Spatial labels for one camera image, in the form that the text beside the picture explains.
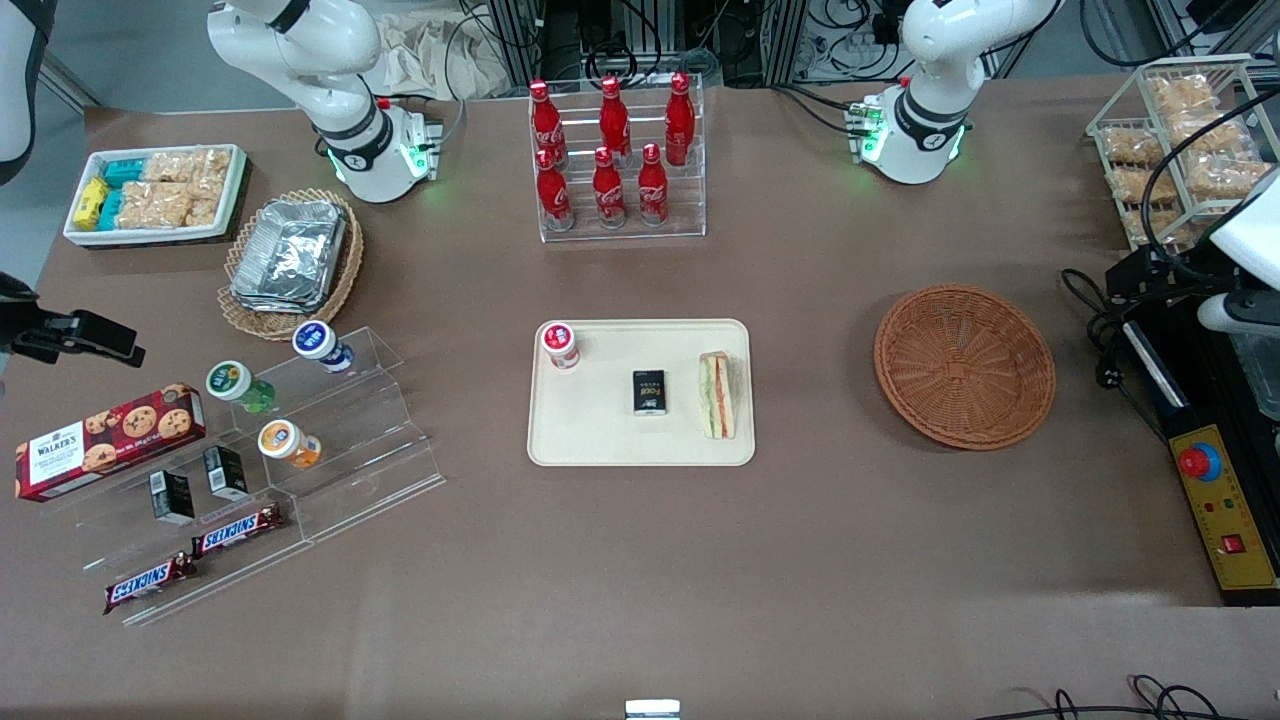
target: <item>walker's cookie box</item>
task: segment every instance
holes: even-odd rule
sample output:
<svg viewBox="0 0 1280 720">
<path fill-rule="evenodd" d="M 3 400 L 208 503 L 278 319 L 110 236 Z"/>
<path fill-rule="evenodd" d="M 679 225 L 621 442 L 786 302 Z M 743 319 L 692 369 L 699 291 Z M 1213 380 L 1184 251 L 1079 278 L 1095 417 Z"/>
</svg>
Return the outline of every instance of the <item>walker's cookie box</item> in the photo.
<svg viewBox="0 0 1280 720">
<path fill-rule="evenodd" d="M 200 393 L 172 384 L 19 445 L 14 495 L 45 502 L 202 437 Z"/>
</svg>

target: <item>beige tray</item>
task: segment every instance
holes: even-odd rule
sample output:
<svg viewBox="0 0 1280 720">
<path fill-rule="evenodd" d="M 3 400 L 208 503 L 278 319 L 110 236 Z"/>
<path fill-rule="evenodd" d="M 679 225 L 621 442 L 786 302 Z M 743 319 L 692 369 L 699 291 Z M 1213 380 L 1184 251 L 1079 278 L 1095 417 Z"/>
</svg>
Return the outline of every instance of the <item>beige tray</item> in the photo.
<svg viewBox="0 0 1280 720">
<path fill-rule="evenodd" d="M 534 334 L 529 459 L 539 465 L 745 465 L 755 455 L 751 346 L 737 320 L 566 320 L 582 359 L 558 370 Z M 703 433 L 698 356 L 732 359 L 733 439 Z M 631 373 L 666 370 L 667 414 L 632 413 Z"/>
</svg>

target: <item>clear acrylic display stand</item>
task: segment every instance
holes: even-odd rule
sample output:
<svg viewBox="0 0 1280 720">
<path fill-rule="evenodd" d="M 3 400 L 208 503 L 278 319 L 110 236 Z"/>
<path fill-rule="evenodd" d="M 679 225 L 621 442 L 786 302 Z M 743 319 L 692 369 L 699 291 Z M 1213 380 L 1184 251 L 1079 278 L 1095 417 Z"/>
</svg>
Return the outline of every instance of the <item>clear acrylic display stand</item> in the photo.
<svg viewBox="0 0 1280 720">
<path fill-rule="evenodd" d="M 211 552 L 197 561 L 195 577 L 111 611 L 125 625 L 154 623 L 444 483 L 389 373 L 402 360 L 369 328 L 343 341 L 355 354 L 346 373 L 329 374 L 302 357 L 257 373 L 275 387 L 276 401 L 257 415 L 201 393 L 204 439 L 47 502 L 42 515 L 74 525 L 69 534 L 92 578 L 86 594 L 104 605 L 106 585 L 191 552 L 192 537 L 280 505 L 285 525 Z M 276 418 L 320 439 L 317 464 L 301 470 L 259 452 L 259 429 Z M 209 492 L 202 454 L 215 445 L 241 456 L 250 497 L 229 501 Z M 175 525 L 154 518 L 147 480 L 155 470 L 188 479 L 196 520 Z"/>
<path fill-rule="evenodd" d="M 703 77 L 689 76 L 689 97 L 694 102 L 694 143 L 689 149 L 689 161 L 680 168 L 666 164 L 667 100 L 671 97 L 671 74 L 653 74 L 635 87 L 622 91 L 622 102 L 631 117 L 631 160 L 618 168 L 622 192 L 627 205 L 627 223 L 617 229 L 600 224 L 595 213 L 595 149 L 600 142 L 599 81 L 567 79 L 548 81 L 552 102 L 564 124 L 564 142 L 568 146 L 568 167 L 561 173 L 568 184 L 568 201 L 573 208 L 573 227 L 563 232 L 547 229 L 547 217 L 538 201 L 538 165 L 534 152 L 538 141 L 532 124 L 529 128 L 529 164 L 534 169 L 534 208 L 538 211 L 538 232 L 543 242 L 570 240 L 626 240 L 641 237 L 677 237 L 707 234 L 707 115 L 703 97 Z M 532 99 L 529 111 L 532 113 Z M 652 228 L 640 220 L 640 149 L 657 142 L 663 147 L 663 167 L 667 170 L 667 195 L 671 215 L 662 227 Z"/>
</svg>

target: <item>bottle cap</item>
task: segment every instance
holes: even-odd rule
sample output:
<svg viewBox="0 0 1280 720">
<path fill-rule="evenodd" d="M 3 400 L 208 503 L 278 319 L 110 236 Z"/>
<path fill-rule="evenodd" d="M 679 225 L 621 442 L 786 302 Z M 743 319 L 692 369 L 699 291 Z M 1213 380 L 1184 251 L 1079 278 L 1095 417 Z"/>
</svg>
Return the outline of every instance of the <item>bottle cap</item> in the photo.
<svg viewBox="0 0 1280 720">
<path fill-rule="evenodd" d="M 293 350 L 307 360 L 319 360 L 338 346 L 338 333 L 324 320 L 307 320 L 293 331 Z"/>
<path fill-rule="evenodd" d="M 568 355 L 573 351 L 573 329 L 566 323 L 552 323 L 543 331 L 543 350 L 552 355 Z"/>
<path fill-rule="evenodd" d="M 205 389 L 218 400 L 239 400 L 253 382 L 253 373 L 243 363 L 223 360 L 209 370 L 205 377 Z"/>
<path fill-rule="evenodd" d="M 298 451 L 302 430 L 288 420 L 271 420 L 257 433 L 257 448 L 262 455 L 283 460 Z"/>
</svg>

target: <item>red button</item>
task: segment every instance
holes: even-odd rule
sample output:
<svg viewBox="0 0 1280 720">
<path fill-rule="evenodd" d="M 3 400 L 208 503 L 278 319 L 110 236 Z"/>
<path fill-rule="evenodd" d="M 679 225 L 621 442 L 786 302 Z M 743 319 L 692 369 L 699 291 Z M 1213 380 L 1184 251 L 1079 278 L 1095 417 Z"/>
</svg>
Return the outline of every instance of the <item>red button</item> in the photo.
<svg viewBox="0 0 1280 720">
<path fill-rule="evenodd" d="M 1198 447 L 1189 447 L 1178 454 L 1178 466 L 1193 478 L 1203 478 L 1210 471 L 1208 454 Z"/>
</svg>

